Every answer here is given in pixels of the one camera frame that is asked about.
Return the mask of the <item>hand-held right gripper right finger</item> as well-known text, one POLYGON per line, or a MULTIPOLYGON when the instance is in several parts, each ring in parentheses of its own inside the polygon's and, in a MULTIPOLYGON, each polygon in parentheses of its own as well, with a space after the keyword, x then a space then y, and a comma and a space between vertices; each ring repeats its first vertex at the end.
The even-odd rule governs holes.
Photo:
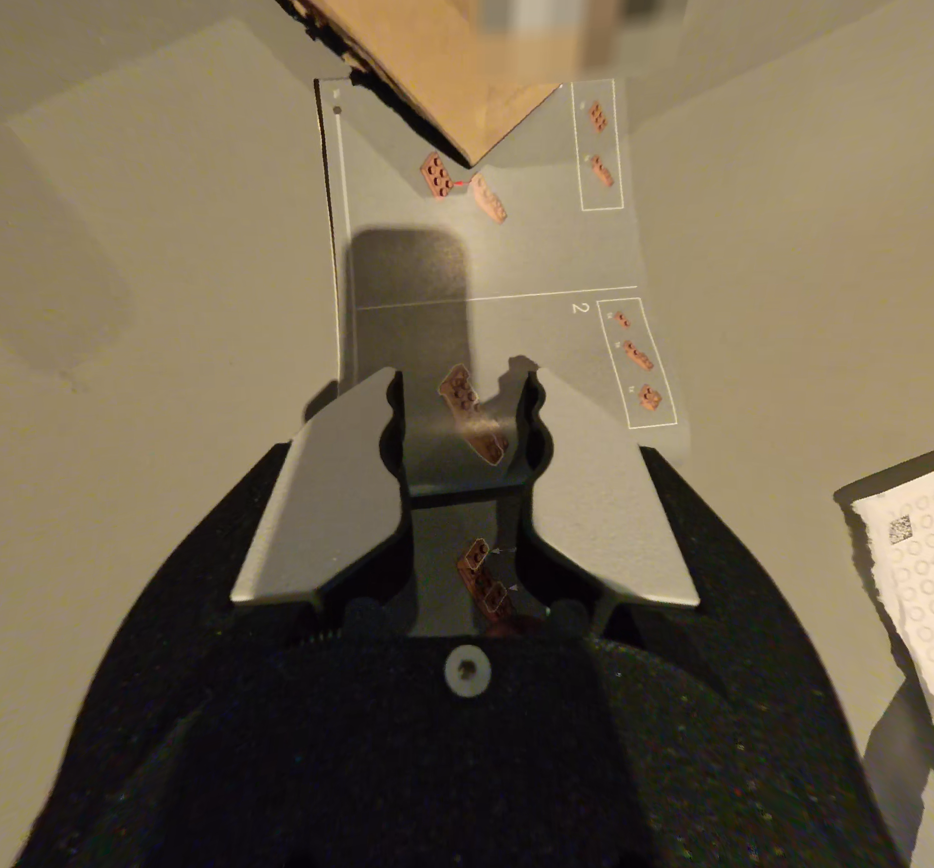
POLYGON ((576 602, 597 627, 618 605, 699 609, 634 432, 546 368, 528 374, 519 413, 529 476, 515 559, 531 596, 576 602))

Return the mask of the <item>printed white paper bag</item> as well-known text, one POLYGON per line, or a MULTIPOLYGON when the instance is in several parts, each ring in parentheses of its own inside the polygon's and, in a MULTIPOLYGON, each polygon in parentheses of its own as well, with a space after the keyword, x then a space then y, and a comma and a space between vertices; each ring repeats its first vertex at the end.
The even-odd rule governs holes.
POLYGON ((886 629, 893 657, 933 712, 933 454, 857 479, 833 498, 850 530, 854 563, 886 629))

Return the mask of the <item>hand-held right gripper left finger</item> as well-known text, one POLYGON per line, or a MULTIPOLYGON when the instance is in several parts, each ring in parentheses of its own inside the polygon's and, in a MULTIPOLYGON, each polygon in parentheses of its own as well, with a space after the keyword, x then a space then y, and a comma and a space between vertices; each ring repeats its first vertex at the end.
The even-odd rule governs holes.
POLYGON ((383 368, 295 435, 233 588, 235 605, 380 604, 411 576, 403 374, 383 368))

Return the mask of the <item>grey instruction booklet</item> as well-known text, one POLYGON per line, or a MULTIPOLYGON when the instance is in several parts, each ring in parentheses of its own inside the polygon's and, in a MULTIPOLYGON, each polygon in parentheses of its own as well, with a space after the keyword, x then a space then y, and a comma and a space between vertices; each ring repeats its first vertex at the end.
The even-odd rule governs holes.
POLYGON ((402 372, 413 506, 461 512, 461 536, 487 535, 520 582, 530 372, 555 372, 642 449, 689 449, 647 293, 624 91, 561 85, 473 169, 362 84, 317 92, 341 387, 402 372))

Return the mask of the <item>cardboard box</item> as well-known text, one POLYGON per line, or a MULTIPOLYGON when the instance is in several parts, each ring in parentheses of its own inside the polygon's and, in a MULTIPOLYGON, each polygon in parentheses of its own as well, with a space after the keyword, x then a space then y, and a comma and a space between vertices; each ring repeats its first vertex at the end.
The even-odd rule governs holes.
POLYGON ((468 165, 557 86, 673 57, 687 0, 291 0, 468 165))

